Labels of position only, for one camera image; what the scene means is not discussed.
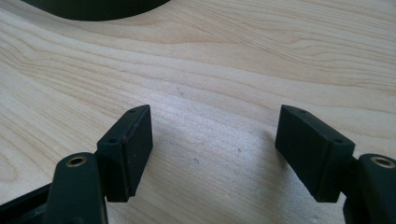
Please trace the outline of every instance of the wood grain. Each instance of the wood grain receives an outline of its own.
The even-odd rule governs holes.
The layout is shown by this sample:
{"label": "wood grain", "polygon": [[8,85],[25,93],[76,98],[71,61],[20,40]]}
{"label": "wood grain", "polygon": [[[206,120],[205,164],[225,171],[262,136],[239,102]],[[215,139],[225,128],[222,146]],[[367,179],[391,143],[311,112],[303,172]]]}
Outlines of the wood grain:
{"label": "wood grain", "polygon": [[118,21],[0,2],[0,203],[51,181],[131,107],[154,149],[110,223],[343,223],[276,153],[282,104],[396,158],[394,0],[172,0]]}

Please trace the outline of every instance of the screw hole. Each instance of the screw hole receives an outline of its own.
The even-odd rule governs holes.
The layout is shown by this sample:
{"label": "screw hole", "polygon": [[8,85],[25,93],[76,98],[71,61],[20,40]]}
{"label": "screw hole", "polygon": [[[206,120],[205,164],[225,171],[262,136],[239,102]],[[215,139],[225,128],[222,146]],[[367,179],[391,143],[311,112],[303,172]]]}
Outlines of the screw hole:
{"label": "screw hole", "polygon": [[80,166],[80,165],[84,164],[86,161],[87,161],[86,157],[75,157],[75,158],[70,159],[66,163],[66,165],[68,167],[76,167],[76,166]]}
{"label": "screw hole", "polygon": [[395,165],[395,163],[393,161],[390,161],[390,160],[388,160],[386,158],[372,157],[371,160],[372,160],[373,163],[375,163],[375,164],[377,164],[379,166],[382,166],[384,168],[391,169],[391,168],[395,168],[396,167],[396,165]]}
{"label": "screw hole", "polygon": [[338,143],[338,144],[342,144],[342,143],[344,143],[344,141],[343,140],[341,140],[341,139],[334,139],[334,142],[335,143]]}

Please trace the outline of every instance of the small hole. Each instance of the small hole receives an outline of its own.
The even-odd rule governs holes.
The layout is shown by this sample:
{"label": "small hole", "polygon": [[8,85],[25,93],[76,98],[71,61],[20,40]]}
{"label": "small hole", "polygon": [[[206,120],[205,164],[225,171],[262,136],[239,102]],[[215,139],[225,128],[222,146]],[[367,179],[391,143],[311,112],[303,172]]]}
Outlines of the small hole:
{"label": "small hole", "polygon": [[382,164],[382,165],[385,165],[385,166],[390,166],[391,165],[390,161],[385,161],[385,160],[382,160],[382,159],[378,159],[376,161],[378,163]]}
{"label": "small hole", "polygon": [[377,164],[377,165],[379,165],[379,166],[382,166],[382,167],[384,167],[384,168],[389,168],[389,169],[391,169],[391,168],[395,168],[395,167],[396,167],[396,165],[395,165],[395,163],[393,163],[393,161],[390,161],[390,160],[388,160],[388,159],[386,159],[386,158],[382,158],[382,157],[372,157],[371,160],[372,160],[375,164]]}
{"label": "small hole", "polygon": [[66,163],[66,165],[67,165],[68,167],[80,166],[80,165],[84,164],[85,161],[87,161],[87,158],[86,158],[86,157],[75,157],[75,158],[70,159],[70,160]]}

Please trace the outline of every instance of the black clamp arm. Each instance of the black clamp arm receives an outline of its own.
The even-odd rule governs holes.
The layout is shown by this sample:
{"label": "black clamp arm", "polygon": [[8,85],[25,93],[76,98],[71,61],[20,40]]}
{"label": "black clamp arm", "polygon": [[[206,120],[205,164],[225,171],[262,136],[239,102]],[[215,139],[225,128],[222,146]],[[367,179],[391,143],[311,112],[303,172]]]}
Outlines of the black clamp arm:
{"label": "black clamp arm", "polygon": [[53,182],[0,206],[0,223],[107,223],[106,203],[135,196],[152,145],[148,105],[127,111],[97,143],[58,162]]}
{"label": "black clamp arm", "polygon": [[282,105],[276,148],[319,203],[346,195],[347,224],[396,223],[396,161],[353,158],[355,144],[309,112]]}

